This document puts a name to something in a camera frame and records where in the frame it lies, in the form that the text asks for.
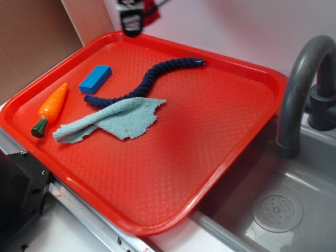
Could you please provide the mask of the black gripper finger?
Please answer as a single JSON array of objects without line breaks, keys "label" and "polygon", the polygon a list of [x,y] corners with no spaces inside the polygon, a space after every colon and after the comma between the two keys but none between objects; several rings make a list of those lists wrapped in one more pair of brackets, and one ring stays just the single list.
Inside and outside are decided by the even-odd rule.
[{"label": "black gripper finger", "polygon": [[120,12],[121,26],[128,37],[136,37],[143,30],[143,11],[140,9]]},{"label": "black gripper finger", "polygon": [[162,7],[164,4],[168,3],[170,0],[162,0],[159,2],[156,2],[155,0],[149,0],[146,2],[146,6],[148,8],[147,13],[154,13],[156,12],[160,7]]}]

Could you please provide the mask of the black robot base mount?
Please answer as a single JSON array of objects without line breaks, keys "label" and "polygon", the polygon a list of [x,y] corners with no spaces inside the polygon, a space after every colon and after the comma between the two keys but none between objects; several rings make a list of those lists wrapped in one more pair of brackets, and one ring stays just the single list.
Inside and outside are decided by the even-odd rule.
[{"label": "black robot base mount", "polygon": [[50,178],[31,154],[1,152],[1,246],[42,214]]}]

